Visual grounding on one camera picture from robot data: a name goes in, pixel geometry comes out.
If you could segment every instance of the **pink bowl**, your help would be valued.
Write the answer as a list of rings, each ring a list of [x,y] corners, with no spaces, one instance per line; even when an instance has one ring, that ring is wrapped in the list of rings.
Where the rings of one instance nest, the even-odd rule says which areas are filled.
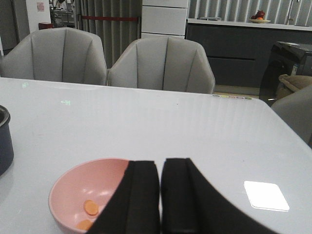
[[[94,201],[100,213],[122,180],[128,163],[117,158],[88,161],[70,169],[55,182],[49,195],[49,208],[64,233],[86,233],[76,225],[85,219],[94,221],[98,215],[88,215],[84,202]]]

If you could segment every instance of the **white table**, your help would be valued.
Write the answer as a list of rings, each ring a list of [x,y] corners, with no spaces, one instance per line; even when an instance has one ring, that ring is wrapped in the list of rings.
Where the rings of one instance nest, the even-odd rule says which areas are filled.
[[[281,234],[312,233],[312,150],[262,101],[0,78],[14,163],[0,177],[0,233],[59,234],[56,179],[100,157],[190,157],[231,203]],[[255,209],[244,181],[274,183],[288,212]]]

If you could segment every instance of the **black object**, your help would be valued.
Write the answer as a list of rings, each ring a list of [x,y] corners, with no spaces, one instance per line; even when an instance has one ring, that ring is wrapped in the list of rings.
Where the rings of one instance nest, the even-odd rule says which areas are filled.
[[[259,99],[269,106],[276,101],[281,74],[312,76],[312,45],[277,42],[271,48],[268,67],[263,75]]]
[[[193,189],[186,160],[168,158],[161,176],[162,232],[199,233]]]
[[[276,234],[224,198],[189,158],[167,159],[161,181],[164,234]]]
[[[0,175],[11,165],[14,152],[9,129],[10,114],[8,110],[0,106]]]
[[[158,204],[154,162],[130,161],[117,190],[87,234],[159,234]]]

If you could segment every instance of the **white drawer unit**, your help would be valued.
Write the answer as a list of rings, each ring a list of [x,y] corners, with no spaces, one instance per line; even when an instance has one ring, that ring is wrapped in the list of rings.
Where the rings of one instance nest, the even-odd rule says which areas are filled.
[[[141,37],[184,38],[189,0],[143,0]]]
[[[143,0],[143,6],[188,8],[189,0]]]

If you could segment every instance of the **chair backrest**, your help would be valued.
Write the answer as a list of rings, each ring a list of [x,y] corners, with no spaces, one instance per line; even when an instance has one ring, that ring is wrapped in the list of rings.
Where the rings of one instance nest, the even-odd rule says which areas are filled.
[[[105,84],[99,36],[73,28],[44,29],[24,38],[1,62],[8,78]]]
[[[123,69],[118,63],[125,62],[124,56],[136,61],[131,62],[136,66],[132,81],[136,84],[130,84],[127,77],[120,78],[128,87],[198,93],[214,90],[215,78],[205,50],[197,42],[167,36],[138,39],[128,46],[116,67]],[[111,85],[119,86],[120,81],[114,79],[118,78],[112,78]]]
[[[312,148],[312,85],[278,100],[272,109]]]

